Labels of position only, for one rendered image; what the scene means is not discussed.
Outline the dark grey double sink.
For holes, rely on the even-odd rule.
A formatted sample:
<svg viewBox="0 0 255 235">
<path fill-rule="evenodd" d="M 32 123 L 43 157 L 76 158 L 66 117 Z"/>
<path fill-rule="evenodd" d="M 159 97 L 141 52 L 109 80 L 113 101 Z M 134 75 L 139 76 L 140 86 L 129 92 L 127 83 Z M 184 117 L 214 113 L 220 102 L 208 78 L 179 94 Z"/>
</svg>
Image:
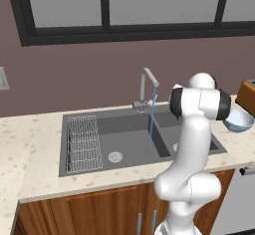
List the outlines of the dark grey double sink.
<svg viewBox="0 0 255 235">
<path fill-rule="evenodd" d="M 68 118 L 95 116 L 97 119 L 103 167 L 99 170 L 69 173 Z M 181 120 L 166 105 L 139 113 L 131 108 L 64 115 L 60 151 L 61 177 L 111 169 L 140 166 L 174 159 Z"/>
</svg>

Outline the light blue bowl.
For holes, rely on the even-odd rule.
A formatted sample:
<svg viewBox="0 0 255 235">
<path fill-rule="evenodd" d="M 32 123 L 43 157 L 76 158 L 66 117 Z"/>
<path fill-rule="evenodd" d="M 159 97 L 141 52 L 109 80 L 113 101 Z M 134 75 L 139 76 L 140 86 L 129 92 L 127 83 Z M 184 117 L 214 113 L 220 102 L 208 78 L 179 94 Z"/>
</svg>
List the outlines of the light blue bowl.
<svg viewBox="0 0 255 235">
<path fill-rule="evenodd" d="M 255 118 L 246 111 L 232 110 L 223 123 L 229 131 L 243 132 L 254 125 Z"/>
</svg>

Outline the grey kitchen tap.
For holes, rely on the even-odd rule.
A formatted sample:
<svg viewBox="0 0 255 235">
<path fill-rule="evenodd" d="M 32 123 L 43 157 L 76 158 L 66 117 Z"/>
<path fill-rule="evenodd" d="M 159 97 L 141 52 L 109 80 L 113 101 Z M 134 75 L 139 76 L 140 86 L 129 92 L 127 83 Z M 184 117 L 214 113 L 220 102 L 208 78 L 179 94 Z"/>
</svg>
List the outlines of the grey kitchen tap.
<svg viewBox="0 0 255 235">
<path fill-rule="evenodd" d="M 143 113 L 147 107 L 153 108 L 155 106 L 156 94 L 153 94 L 153 99 L 147 101 L 145 99 L 145 78 L 149 78 L 153 84 L 153 90 L 159 86 L 158 80 L 155 78 L 153 73 L 149 68 L 143 68 L 140 78 L 140 91 L 139 91 L 139 101 L 132 103 L 132 108 L 140 113 Z"/>
</svg>

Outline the black framed window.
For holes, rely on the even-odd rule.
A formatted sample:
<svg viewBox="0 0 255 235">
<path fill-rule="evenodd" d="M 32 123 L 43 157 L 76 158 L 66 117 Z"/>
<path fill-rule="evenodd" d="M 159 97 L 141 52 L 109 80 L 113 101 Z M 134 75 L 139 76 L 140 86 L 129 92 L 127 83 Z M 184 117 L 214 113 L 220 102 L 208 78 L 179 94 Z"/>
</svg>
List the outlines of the black framed window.
<svg viewBox="0 0 255 235">
<path fill-rule="evenodd" d="M 23 46 L 255 36 L 255 0 L 10 0 Z"/>
</svg>

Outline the brown toaster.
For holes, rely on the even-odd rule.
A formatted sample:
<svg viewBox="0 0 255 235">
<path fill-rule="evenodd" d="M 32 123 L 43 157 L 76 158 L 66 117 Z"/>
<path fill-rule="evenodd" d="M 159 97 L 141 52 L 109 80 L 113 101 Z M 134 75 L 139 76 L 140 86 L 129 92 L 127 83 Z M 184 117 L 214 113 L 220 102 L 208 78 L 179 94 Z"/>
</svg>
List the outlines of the brown toaster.
<svg viewBox="0 0 255 235">
<path fill-rule="evenodd" d="M 242 82 L 235 103 L 255 117 L 255 79 Z"/>
</svg>

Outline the silver dishwasher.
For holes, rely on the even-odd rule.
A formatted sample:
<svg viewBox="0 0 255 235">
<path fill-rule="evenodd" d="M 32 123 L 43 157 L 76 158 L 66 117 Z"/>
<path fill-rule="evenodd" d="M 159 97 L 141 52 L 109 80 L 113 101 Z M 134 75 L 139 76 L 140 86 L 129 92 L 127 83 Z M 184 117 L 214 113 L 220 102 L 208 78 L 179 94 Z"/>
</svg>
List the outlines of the silver dishwasher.
<svg viewBox="0 0 255 235">
<path fill-rule="evenodd" d="M 255 235 L 255 174 L 234 172 L 210 235 Z"/>
</svg>

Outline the grey wall socket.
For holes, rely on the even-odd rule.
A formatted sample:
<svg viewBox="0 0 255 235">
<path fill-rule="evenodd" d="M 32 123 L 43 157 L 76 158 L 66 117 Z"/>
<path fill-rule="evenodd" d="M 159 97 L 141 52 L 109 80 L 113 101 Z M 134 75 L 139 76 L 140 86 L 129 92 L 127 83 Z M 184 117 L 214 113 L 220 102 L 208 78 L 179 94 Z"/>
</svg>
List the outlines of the grey wall socket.
<svg viewBox="0 0 255 235">
<path fill-rule="evenodd" d="M 3 67 L 0 67 L 0 91 L 9 90 L 8 80 Z"/>
</svg>

